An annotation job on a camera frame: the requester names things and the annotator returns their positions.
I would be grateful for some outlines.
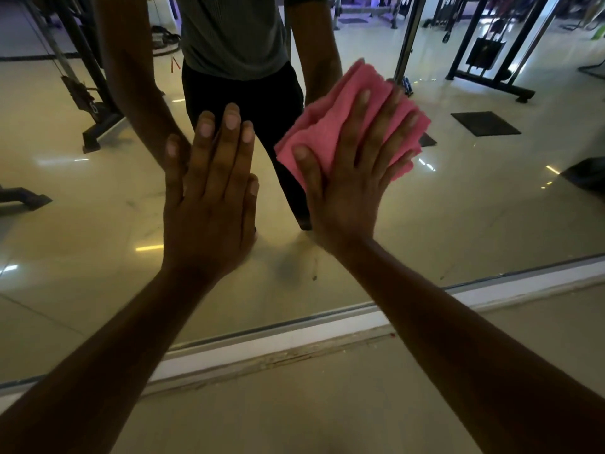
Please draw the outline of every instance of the person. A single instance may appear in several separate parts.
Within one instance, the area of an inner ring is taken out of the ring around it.
[[[275,0],[177,0],[182,17],[183,90],[193,127],[200,114],[219,120],[229,102],[255,132],[303,230],[309,214],[303,189],[277,162],[274,146],[303,113],[343,76],[327,0],[284,0],[301,61],[306,96],[285,47]],[[146,0],[93,0],[103,68],[111,94],[157,162],[170,134],[183,140],[155,85]]]
[[[414,125],[383,142],[397,86],[365,136],[369,98],[356,97],[329,178],[295,148],[319,245],[361,284],[486,453],[603,452],[605,399],[534,354],[393,258],[373,239],[389,166]],[[185,172],[183,140],[165,149],[162,267],[147,287],[0,416],[0,451],[109,453],[170,343],[204,295],[245,260],[255,241],[259,181],[250,173],[253,125],[230,128],[202,112]],[[202,131],[208,124],[211,131]]]

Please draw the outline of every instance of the glossy floor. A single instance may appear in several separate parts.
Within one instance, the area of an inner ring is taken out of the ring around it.
[[[365,56],[392,75],[403,33],[379,21],[344,26],[337,32],[344,67]],[[602,201],[556,174],[605,151],[602,82],[575,70],[602,60],[602,42],[549,31],[517,81],[537,91],[521,105],[508,94],[443,80],[463,33],[458,26],[444,45],[443,32],[419,30],[408,75],[438,145],[390,187],[376,238],[443,286],[604,252]],[[191,134],[170,57],[156,60],[156,77]],[[76,109],[52,63],[0,63],[0,95],[0,183],[53,199],[34,212],[0,209],[0,381],[6,381],[48,371],[155,274],[162,251],[145,247],[162,242],[164,186],[127,123],[103,139],[100,151],[82,154],[81,132],[91,119]],[[522,135],[477,138],[450,116],[490,110]],[[200,305],[179,343],[368,300],[300,232],[262,149],[253,170],[261,182],[258,243]]]

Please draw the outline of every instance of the pink microfiber towel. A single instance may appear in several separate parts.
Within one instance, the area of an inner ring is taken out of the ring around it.
[[[275,145],[277,160],[291,171],[303,188],[305,188],[303,175],[294,160],[292,149],[299,145],[308,146],[317,157],[324,174],[329,175],[340,130],[349,116],[355,97],[361,90],[365,89],[369,89],[371,92],[366,118],[362,127],[362,133],[365,134],[382,104],[391,94],[393,84],[385,81],[374,67],[366,64],[363,59],[359,59],[336,83],[328,95],[306,107],[304,113],[297,119],[284,138]],[[385,134],[384,140],[386,141],[397,129],[410,111],[417,108],[413,101],[403,97],[391,120],[391,125]],[[423,112],[419,112],[419,118],[412,129],[412,133],[401,145],[391,160],[391,164],[409,150],[413,150],[414,155],[421,152],[419,140],[430,122],[430,119]],[[412,167],[412,163],[406,164],[393,180],[409,172]]]

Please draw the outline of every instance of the hand holding pink cloth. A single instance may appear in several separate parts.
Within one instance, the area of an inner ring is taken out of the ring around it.
[[[311,149],[319,161],[322,171],[329,177],[341,128],[349,116],[355,97],[360,91],[366,89],[369,89],[371,94],[366,118],[361,128],[362,134],[365,134],[382,104],[389,98],[393,84],[385,81],[373,66],[364,63],[363,59],[359,59],[328,95],[306,107],[292,128],[275,146],[277,160],[291,171],[303,188],[306,189],[303,175],[294,160],[292,149],[300,145]],[[403,97],[387,129],[384,141],[397,129],[408,113],[417,108],[418,106],[413,101]],[[414,155],[421,152],[419,140],[430,123],[430,119],[420,111],[415,127],[391,160],[391,164],[409,150],[413,150]],[[411,162],[406,164],[393,177],[393,180],[409,172],[412,168]]]

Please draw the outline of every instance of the left hand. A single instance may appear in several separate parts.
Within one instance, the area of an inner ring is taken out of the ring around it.
[[[187,173],[179,139],[166,144],[162,271],[213,284],[234,270],[255,241],[258,179],[250,174],[254,130],[230,103],[213,143],[214,114],[201,114]]]

